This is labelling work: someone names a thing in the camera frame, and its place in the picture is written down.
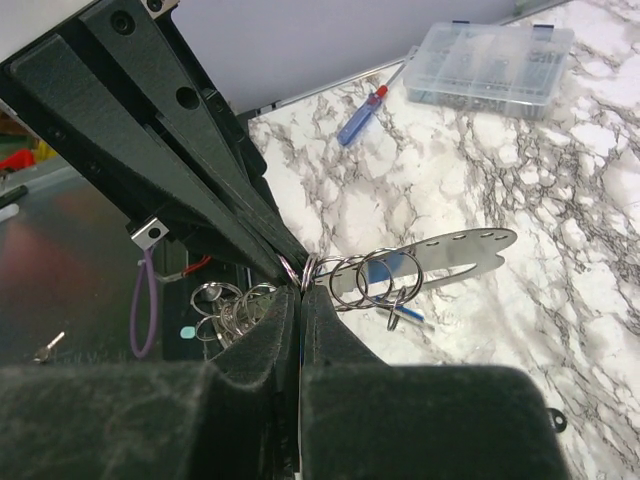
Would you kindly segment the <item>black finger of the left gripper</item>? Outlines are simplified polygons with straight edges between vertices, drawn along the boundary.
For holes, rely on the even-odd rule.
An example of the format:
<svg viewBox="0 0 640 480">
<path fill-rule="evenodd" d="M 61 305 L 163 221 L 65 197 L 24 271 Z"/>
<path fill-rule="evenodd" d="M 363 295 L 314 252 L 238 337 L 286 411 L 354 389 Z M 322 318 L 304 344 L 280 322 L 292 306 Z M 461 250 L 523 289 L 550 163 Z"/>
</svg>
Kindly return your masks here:
<svg viewBox="0 0 640 480">
<path fill-rule="evenodd" d="M 135 225 L 157 219 L 193 253 L 287 282 L 255 219 L 223 202 L 164 137 L 138 123 L 61 36 L 8 62 L 7 101 Z"/>
<path fill-rule="evenodd" d="M 229 246 L 239 263 L 276 284 L 300 285 L 308 253 L 284 225 L 264 177 L 266 163 L 215 88 L 171 14 L 139 1 L 100 1 L 80 18 L 159 127 L 155 142 L 182 170 L 166 190 L 202 221 L 198 243 Z"/>
</svg>

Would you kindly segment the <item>black key tag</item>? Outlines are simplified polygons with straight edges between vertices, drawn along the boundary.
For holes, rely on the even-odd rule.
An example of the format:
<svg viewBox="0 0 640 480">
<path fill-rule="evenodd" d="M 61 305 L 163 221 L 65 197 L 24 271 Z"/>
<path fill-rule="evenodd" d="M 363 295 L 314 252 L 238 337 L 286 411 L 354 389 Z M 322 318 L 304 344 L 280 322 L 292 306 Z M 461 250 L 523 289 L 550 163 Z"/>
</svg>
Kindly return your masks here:
<svg viewBox="0 0 640 480">
<path fill-rule="evenodd" d="M 549 407 L 547 409 L 553 430 L 556 433 L 562 433 L 568 426 L 566 416 L 558 409 Z"/>
</svg>

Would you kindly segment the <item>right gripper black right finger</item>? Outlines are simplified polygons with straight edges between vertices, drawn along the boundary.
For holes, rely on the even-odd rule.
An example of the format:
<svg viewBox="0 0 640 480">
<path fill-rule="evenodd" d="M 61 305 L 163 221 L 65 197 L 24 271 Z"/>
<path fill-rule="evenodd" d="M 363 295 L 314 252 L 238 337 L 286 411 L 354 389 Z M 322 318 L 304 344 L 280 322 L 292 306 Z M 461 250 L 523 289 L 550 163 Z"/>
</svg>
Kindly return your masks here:
<svg viewBox="0 0 640 480">
<path fill-rule="evenodd" d="M 328 291 L 302 300 L 306 479 L 566 479 L 542 394 L 495 365 L 385 364 L 338 318 Z"/>
</svg>

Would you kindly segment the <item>silver key organiser with rings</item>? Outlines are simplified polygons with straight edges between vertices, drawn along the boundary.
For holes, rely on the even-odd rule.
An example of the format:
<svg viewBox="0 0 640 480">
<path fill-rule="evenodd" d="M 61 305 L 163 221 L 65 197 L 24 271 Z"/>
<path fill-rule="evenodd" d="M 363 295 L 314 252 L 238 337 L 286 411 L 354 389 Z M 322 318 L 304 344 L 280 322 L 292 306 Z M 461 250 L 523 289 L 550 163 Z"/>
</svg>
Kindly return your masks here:
<svg viewBox="0 0 640 480">
<path fill-rule="evenodd" d="M 351 256 L 311 254 L 298 273 L 282 260 L 294 287 L 306 293 L 324 287 L 338 312 L 374 308 L 388 316 L 393 331 L 401 318 L 422 323 L 406 305 L 421 292 L 478 277 L 501 267 L 501 253 L 517 240 L 515 231 L 486 227 L 457 231 L 397 247 Z"/>
</svg>

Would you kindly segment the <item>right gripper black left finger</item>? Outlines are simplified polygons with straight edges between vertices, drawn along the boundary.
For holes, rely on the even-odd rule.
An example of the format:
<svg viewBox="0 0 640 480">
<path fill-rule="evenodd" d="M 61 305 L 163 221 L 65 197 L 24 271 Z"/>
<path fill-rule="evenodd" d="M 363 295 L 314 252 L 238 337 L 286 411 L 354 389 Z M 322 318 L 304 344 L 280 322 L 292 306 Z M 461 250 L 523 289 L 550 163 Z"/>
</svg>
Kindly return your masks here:
<svg viewBox="0 0 640 480">
<path fill-rule="evenodd" d="M 5 479 L 290 479 L 299 467 L 300 296 L 213 360 L 1 372 Z"/>
</svg>

